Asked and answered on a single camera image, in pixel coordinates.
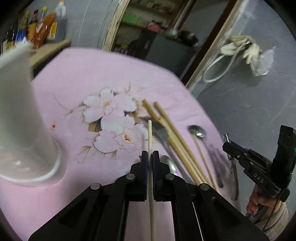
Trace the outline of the person right hand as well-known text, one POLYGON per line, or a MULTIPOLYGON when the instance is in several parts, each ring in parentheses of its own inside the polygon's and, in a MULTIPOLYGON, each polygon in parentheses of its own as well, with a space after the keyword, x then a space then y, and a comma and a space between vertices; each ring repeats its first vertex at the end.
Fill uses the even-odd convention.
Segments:
POLYGON ((253 192, 249 198, 248 205, 246 207, 247 213, 256 212, 259 208, 259 204, 267 207, 267 211, 262 216, 267 218, 272 216, 274 213, 278 212, 281 206, 281 201, 277 201, 277 199, 275 198, 268 199, 263 196, 260 196, 259 187, 255 185, 253 192))

